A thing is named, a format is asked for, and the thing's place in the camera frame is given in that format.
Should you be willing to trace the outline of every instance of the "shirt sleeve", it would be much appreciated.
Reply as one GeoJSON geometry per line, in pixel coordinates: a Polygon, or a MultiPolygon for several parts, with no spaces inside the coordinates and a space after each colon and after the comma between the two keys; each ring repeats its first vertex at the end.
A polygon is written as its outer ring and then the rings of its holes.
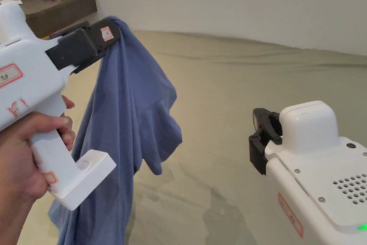
{"type": "Polygon", "coordinates": [[[155,175],[162,174],[161,163],[182,143],[181,128],[170,116],[171,106],[162,99],[139,116],[142,157],[155,175]]]}

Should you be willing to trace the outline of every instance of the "black tool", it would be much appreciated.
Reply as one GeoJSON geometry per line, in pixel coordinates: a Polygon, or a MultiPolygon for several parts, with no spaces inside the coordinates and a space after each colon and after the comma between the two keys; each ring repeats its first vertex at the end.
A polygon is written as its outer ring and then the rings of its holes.
{"type": "Polygon", "coordinates": [[[283,135],[279,122],[279,113],[271,112],[265,108],[256,108],[253,111],[253,121],[256,132],[249,136],[250,162],[262,174],[266,174],[265,148],[273,141],[276,145],[282,144],[283,135]]]}
{"type": "Polygon", "coordinates": [[[79,73],[106,55],[109,46],[120,40],[119,26],[112,19],[105,18],[89,25],[87,21],[67,27],[51,38],[59,44],[46,51],[58,70],[69,65],[78,66],[73,72],[79,73]]]}

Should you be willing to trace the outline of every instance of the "blue cloth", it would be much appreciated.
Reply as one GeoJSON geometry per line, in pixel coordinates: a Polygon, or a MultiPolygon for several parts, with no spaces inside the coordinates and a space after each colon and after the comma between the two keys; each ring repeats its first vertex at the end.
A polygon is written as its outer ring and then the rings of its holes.
{"type": "Polygon", "coordinates": [[[142,159],[154,174],[182,142],[170,116],[177,95],[171,82],[128,26],[104,57],[81,122],[73,157],[108,152],[117,167],[73,212],[54,201],[49,217],[59,245],[123,245],[133,203],[133,176],[142,159]]]}

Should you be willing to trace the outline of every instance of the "bed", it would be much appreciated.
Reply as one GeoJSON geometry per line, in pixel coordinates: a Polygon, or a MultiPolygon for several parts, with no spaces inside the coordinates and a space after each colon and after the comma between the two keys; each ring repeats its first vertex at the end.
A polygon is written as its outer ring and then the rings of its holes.
{"type": "MultiPolygon", "coordinates": [[[[177,89],[172,115],[183,144],[154,176],[135,175],[128,245],[286,245],[266,208],[264,178],[249,162],[252,110],[280,112],[322,100],[339,134],[367,145],[367,57],[199,34],[136,32],[177,89]]],[[[78,129],[98,64],[72,76],[65,95],[78,129]]],[[[19,243],[56,244],[46,195],[33,207],[19,243]]]]}

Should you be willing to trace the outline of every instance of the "wrist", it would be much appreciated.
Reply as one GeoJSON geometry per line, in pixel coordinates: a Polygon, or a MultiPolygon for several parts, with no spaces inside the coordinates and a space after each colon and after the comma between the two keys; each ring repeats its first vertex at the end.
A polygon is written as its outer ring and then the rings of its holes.
{"type": "Polygon", "coordinates": [[[0,189],[0,244],[15,245],[34,200],[0,189]]]}

